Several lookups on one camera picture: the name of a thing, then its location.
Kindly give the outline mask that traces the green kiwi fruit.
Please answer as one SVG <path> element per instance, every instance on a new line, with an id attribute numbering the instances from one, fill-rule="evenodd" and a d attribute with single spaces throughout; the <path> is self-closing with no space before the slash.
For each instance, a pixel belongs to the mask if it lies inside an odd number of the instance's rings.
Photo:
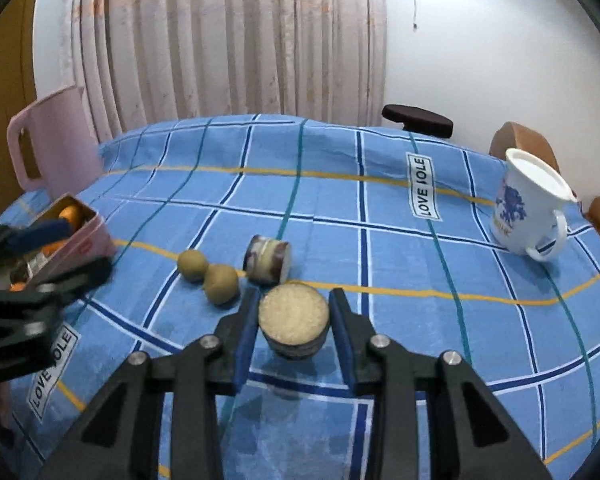
<path id="1" fill-rule="evenodd" d="M 239 294 L 239 278 L 236 270 L 226 264 L 210 264 L 202 284 L 204 294 L 215 306 L 232 301 Z"/>
<path id="2" fill-rule="evenodd" d="M 202 252 L 197 249 L 187 249 L 178 255 L 176 260 L 178 273 L 189 283 L 199 283 L 207 273 L 209 263 Z"/>

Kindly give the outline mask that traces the pink plastic pitcher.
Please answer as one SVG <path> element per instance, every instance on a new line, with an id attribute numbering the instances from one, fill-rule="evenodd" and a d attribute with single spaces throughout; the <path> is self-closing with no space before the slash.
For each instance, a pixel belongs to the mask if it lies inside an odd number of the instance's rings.
<path id="1" fill-rule="evenodd" d="M 83 108 L 84 89 L 73 86 L 37 100 L 12 116 L 6 140 L 16 179 L 26 192 L 42 188 L 53 200 L 76 195 L 93 184 L 104 171 L 98 142 L 92 135 Z M 26 132 L 40 176 L 28 176 L 19 146 Z"/>

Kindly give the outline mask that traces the pink metal tin tray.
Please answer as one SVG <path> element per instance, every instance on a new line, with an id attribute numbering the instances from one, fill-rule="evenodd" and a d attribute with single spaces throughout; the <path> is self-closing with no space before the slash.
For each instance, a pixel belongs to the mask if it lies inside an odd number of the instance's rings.
<path id="1" fill-rule="evenodd" d="M 66 194 L 24 228 L 0 224 L 0 290 L 34 289 L 115 252 L 102 216 Z"/>

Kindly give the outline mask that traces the dark round stool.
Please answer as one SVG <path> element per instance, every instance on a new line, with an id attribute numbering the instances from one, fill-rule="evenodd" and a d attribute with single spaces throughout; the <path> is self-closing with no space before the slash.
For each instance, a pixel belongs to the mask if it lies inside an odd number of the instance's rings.
<path id="1" fill-rule="evenodd" d="M 387 104 L 382 108 L 381 116 L 389 122 L 401 124 L 404 131 L 449 139 L 454 124 L 451 119 L 416 106 Z"/>

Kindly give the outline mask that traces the brown wooden door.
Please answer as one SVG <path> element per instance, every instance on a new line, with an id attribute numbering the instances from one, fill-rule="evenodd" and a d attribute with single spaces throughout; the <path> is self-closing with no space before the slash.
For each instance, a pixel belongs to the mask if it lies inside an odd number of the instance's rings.
<path id="1" fill-rule="evenodd" d="M 12 170 L 6 129 L 36 100 L 32 60 L 35 0 L 10 0 L 0 15 L 0 213 L 22 193 Z"/>

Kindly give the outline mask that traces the orange in tray middle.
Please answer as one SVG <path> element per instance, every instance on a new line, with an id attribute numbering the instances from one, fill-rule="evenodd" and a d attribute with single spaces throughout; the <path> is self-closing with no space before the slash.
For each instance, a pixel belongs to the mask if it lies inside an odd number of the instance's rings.
<path id="1" fill-rule="evenodd" d="M 58 240 L 58 242 L 53 242 L 52 244 L 47 244 L 41 249 L 41 254 L 45 258 L 52 258 L 55 252 L 61 250 L 67 244 L 66 240 Z"/>

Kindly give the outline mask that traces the white blue-print mug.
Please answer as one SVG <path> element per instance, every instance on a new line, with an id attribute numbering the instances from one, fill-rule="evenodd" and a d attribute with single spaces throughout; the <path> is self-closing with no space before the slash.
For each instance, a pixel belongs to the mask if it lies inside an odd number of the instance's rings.
<path id="1" fill-rule="evenodd" d="M 498 188 L 491 231 L 507 250 L 547 262 L 565 245 L 564 209 L 577 205 L 566 180 L 547 162 L 520 148 L 505 151 L 506 171 Z"/>

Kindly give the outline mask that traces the orange at tray back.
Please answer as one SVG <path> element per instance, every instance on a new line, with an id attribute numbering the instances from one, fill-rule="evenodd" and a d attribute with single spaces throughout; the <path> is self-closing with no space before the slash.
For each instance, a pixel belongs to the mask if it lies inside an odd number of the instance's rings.
<path id="1" fill-rule="evenodd" d="M 84 222 L 83 210 L 77 204 L 72 204 L 62 208 L 58 214 L 58 218 L 67 221 L 73 232 L 76 232 L 81 226 L 83 226 Z"/>

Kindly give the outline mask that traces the blue plaid tablecloth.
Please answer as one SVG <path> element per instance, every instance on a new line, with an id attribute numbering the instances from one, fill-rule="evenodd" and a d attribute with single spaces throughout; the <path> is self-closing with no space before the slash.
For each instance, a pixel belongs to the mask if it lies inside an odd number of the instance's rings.
<path id="1" fill-rule="evenodd" d="M 116 246 L 111 281 L 67 310 L 57 363 L 12 384 L 15 475 L 33 479 L 134 351 L 165 356 L 221 308 L 176 270 L 185 249 L 234 268 L 256 235 L 291 246 L 290 275 L 408 350 L 453 349 L 506 407 L 556 479 L 600 440 L 600 237 L 575 204 L 548 263 L 491 235 L 504 162 L 385 128 L 289 116 L 162 122 L 100 149 L 81 200 Z"/>

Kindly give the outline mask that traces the pink floral curtain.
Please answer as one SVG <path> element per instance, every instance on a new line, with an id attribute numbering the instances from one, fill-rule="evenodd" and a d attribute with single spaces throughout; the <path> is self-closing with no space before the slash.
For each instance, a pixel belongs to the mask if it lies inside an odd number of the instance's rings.
<path id="1" fill-rule="evenodd" d="M 164 120 L 376 126 L 385 0 L 62 0 L 61 73 L 99 141 Z"/>

